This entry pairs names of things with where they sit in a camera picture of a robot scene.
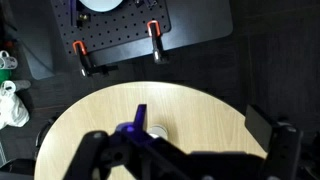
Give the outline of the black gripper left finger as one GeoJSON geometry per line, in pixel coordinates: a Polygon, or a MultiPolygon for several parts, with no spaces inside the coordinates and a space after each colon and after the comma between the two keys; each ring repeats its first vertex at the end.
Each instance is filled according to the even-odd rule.
{"type": "Polygon", "coordinates": [[[163,138],[151,137],[144,128],[146,115],[147,105],[140,104],[134,120],[119,124],[112,135],[86,133],[63,180],[106,180],[118,166],[137,180],[186,179],[185,154],[163,138]]]}

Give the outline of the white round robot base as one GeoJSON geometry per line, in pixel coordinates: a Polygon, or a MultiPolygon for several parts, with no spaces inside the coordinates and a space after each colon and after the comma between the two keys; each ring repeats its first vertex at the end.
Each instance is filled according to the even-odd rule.
{"type": "Polygon", "coordinates": [[[118,7],[123,0],[79,0],[85,7],[95,12],[108,12],[118,7]]]}

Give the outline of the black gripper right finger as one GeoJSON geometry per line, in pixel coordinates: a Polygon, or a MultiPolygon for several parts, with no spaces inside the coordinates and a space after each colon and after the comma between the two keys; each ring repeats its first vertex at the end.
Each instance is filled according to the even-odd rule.
{"type": "Polygon", "coordinates": [[[255,105],[247,106],[245,127],[267,153],[260,177],[295,180],[303,132],[289,123],[271,119],[255,105]]]}

